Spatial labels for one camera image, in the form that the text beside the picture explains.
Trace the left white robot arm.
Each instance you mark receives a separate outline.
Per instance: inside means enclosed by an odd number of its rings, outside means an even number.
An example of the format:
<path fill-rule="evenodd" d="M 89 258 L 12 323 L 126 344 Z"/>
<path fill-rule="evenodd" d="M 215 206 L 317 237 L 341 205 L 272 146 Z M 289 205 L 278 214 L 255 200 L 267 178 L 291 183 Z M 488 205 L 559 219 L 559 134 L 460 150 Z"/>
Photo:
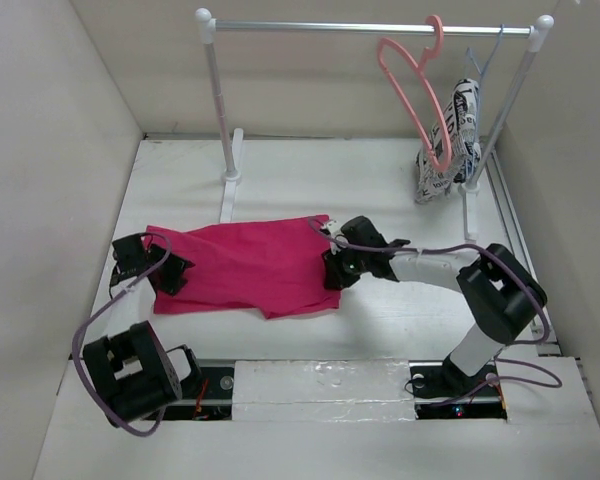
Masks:
<path fill-rule="evenodd" d="M 191 348 L 179 345 L 187 362 L 173 365 L 151 324 L 159 295 L 178 293 L 194 263 L 173 253 L 171 242 L 158 233 L 131 234 L 113 241 L 112 248 L 110 299 L 78 328 L 72 355 L 87 392 L 109 423 L 146 437 L 151 429 L 140 431 L 131 423 L 152 415 L 161 420 L 168 406 L 208 386 Z M 130 320 L 131 326 L 86 343 L 89 326 L 107 312 L 113 319 Z"/>

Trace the pink trousers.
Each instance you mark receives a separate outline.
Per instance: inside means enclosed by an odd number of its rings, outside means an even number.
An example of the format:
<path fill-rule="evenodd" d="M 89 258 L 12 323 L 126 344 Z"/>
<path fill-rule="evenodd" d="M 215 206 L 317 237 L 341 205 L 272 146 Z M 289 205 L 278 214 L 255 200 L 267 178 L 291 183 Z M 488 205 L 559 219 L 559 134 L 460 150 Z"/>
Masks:
<path fill-rule="evenodd" d="M 154 312 L 177 315 L 257 309 L 266 319 L 314 314 L 340 305 L 341 293 L 323 286 L 321 258 L 329 242 L 307 217 L 221 223 L 179 232 L 149 225 L 157 245 L 194 266 L 175 295 L 158 293 Z"/>

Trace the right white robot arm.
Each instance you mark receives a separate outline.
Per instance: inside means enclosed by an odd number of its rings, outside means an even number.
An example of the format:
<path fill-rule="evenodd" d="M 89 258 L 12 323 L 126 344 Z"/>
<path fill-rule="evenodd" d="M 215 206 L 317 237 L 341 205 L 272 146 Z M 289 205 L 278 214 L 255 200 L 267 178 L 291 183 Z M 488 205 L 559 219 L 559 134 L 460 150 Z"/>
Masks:
<path fill-rule="evenodd" d="M 546 317 L 546 292 L 501 244 L 417 249 L 404 239 L 386 241 L 365 216 L 343 225 L 313 218 L 310 225 L 329 243 L 322 254 L 328 290 L 342 291 L 368 274 L 463 296 L 474 324 L 433 374 L 411 379 L 417 398 L 456 397 L 485 387 L 487 365 L 505 348 L 519 343 L 534 318 Z"/>

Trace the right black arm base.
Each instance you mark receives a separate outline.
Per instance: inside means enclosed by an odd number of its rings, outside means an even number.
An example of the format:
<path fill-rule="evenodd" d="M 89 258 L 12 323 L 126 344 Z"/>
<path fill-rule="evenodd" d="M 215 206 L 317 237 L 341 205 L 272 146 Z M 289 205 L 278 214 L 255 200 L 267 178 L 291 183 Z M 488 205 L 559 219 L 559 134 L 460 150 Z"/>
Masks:
<path fill-rule="evenodd" d="M 502 394 L 485 384 L 489 374 L 496 374 L 493 362 L 487 363 L 468 384 L 452 386 L 443 378 L 441 361 L 409 363 L 409 377 L 404 390 L 414 399 L 415 418 L 424 420 L 506 420 Z"/>

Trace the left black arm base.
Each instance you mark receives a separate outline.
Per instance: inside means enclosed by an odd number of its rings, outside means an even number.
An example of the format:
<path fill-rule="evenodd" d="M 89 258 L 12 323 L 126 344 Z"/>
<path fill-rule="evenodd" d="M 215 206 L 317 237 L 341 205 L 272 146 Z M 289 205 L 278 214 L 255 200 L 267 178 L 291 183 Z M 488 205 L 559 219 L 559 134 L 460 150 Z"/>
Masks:
<path fill-rule="evenodd" d="M 164 421 L 225 421 L 232 419 L 235 363 L 203 361 L 202 385 L 168 406 Z"/>

